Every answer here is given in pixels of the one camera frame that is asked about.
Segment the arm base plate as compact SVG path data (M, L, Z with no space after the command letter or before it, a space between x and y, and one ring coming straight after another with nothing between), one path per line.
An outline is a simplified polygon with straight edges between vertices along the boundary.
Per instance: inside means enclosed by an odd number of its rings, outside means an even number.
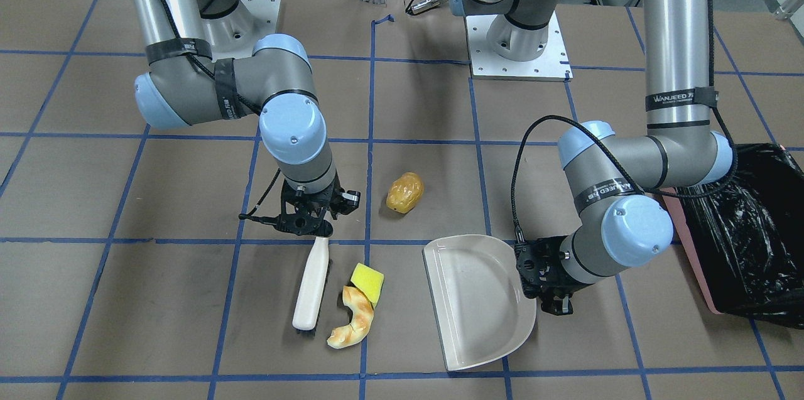
M504 16L466 16L465 25L476 79L568 82L573 77L555 12L537 30L515 27Z
M281 0L239 0L227 16L201 19L213 59L244 58L258 40L278 31Z

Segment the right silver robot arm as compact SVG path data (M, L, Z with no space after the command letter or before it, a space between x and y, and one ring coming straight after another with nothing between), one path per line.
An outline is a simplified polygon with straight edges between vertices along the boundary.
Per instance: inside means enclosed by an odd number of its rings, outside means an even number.
M284 174L277 217L241 214L282 233L330 237L336 218L359 208L345 190L303 45L282 33L255 41L249 56L222 58L207 39L198 0L134 0L149 71L133 83L141 115L169 130L255 114Z

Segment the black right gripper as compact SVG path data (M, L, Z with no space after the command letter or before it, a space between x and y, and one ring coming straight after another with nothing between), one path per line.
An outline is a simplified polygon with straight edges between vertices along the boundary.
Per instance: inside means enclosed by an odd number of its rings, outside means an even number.
M277 179L278 176L273 177L252 211L239 214L239 220L252 220L269 225L281 233L330 237L333 234L333 226L325 220L325 214L329 211L331 217L336 219L339 214L348 215L359 208L360 192L341 188L339 177L336 176L329 186L315 193L292 188L285 180L281 191L281 213L276 217L255 216L255 212Z

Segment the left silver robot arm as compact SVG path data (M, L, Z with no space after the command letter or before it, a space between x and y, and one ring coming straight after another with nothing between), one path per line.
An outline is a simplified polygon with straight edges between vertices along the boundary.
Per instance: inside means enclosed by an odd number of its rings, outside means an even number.
M552 315L572 313L580 289L638 268L671 245L674 225L655 200L668 189L719 182L736 166L714 86L713 0L643 0L646 135L621 138L603 121L570 122L560 162L580 227L528 242L514 218L523 293Z

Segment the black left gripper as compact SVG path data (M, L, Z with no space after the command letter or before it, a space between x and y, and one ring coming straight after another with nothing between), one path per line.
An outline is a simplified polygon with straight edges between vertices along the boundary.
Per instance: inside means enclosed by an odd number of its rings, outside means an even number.
M515 266L523 294L541 300L541 311L551 315L571 315L575 280L561 264L561 244L565 235L515 242Z

